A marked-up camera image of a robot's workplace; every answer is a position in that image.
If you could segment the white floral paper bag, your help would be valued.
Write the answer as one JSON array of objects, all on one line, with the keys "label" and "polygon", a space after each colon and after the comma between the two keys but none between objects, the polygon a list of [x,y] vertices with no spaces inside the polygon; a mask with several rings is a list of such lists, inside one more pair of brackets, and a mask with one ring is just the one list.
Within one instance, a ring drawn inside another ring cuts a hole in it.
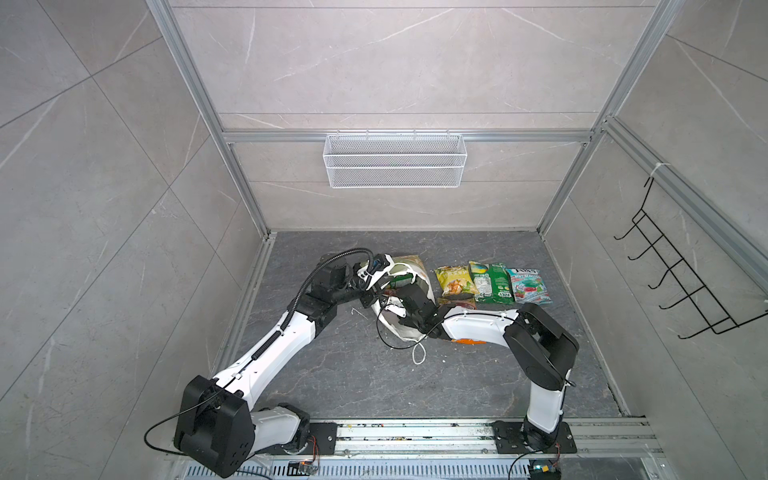
[{"label": "white floral paper bag", "polygon": [[402,300],[408,315],[398,319],[389,312],[380,312],[382,301],[373,305],[376,314],[376,329],[380,340],[390,349],[409,350],[414,365],[421,365],[427,358],[422,345],[432,328],[430,322],[437,313],[437,301],[432,291],[429,275],[422,260],[417,255],[393,257],[395,262],[392,274],[412,272],[418,276],[416,282],[399,289],[389,289],[386,296],[396,296]]}]

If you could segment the yellow chips snack bag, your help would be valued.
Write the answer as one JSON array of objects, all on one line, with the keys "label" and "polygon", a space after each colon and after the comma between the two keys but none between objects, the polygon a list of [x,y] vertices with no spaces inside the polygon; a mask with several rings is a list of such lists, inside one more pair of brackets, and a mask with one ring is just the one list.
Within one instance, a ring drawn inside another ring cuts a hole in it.
[{"label": "yellow chips snack bag", "polygon": [[438,267],[435,275],[444,298],[472,298],[479,294],[466,265]]}]

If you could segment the orange snack packet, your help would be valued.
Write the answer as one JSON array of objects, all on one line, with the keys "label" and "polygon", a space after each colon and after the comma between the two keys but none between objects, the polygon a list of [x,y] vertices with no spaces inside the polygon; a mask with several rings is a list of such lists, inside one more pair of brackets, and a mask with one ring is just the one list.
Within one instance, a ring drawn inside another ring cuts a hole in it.
[{"label": "orange snack packet", "polygon": [[[459,308],[462,310],[473,310],[475,308],[475,303],[473,300],[449,300],[446,298],[438,299],[438,315],[443,315],[444,317],[446,317],[447,313],[454,308]],[[486,344],[486,341],[482,341],[482,340],[476,340],[471,338],[448,337],[447,333],[442,335],[442,338],[447,339],[453,343],[465,344],[465,345]]]}]

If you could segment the green Fox's candy bag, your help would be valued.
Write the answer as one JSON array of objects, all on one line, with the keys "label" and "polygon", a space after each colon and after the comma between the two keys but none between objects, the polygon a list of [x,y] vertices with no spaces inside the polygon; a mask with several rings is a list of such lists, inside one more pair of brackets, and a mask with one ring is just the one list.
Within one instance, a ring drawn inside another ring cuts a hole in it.
[{"label": "green Fox's candy bag", "polygon": [[504,264],[470,261],[468,266],[470,277],[478,290],[475,295],[475,301],[478,304],[513,305],[515,303]]}]

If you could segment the teal snack packet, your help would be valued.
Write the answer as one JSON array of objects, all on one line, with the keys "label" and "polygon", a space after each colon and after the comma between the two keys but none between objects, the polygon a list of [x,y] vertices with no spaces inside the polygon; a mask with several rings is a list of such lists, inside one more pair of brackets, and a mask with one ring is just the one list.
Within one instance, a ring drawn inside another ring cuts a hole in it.
[{"label": "teal snack packet", "polygon": [[546,305],[552,302],[548,289],[537,269],[506,269],[510,289],[517,303]]}]

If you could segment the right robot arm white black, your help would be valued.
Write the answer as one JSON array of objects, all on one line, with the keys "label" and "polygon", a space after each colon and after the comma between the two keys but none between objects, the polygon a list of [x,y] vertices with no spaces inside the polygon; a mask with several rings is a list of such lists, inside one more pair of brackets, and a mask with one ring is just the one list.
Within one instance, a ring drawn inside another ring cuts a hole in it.
[{"label": "right robot arm white black", "polygon": [[376,305],[377,320],[405,341],[436,338],[508,348],[530,382],[529,404],[517,437],[533,452],[555,446],[563,418],[578,341],[543,308],[519,303],[509,310],[442,305],[417,285],[397,290]]}]

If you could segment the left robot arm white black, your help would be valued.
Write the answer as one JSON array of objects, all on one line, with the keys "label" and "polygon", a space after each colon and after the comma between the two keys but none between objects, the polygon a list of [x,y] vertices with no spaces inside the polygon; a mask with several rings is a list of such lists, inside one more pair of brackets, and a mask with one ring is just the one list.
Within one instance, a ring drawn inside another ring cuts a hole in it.
[{"label": "left robot arm white black", "polygon": [[336,263],[318,266],[278,323],[240,359],[213,378],[196,376],[182,396],[173,444],[222,478],[253,455],[283,448],[302,452],[310,437],[307,413],[288,404],[258,410],[264,389],[335,317],[337,306],[363,298],[393,267],[378,255],[351,277],[335,275]]}]

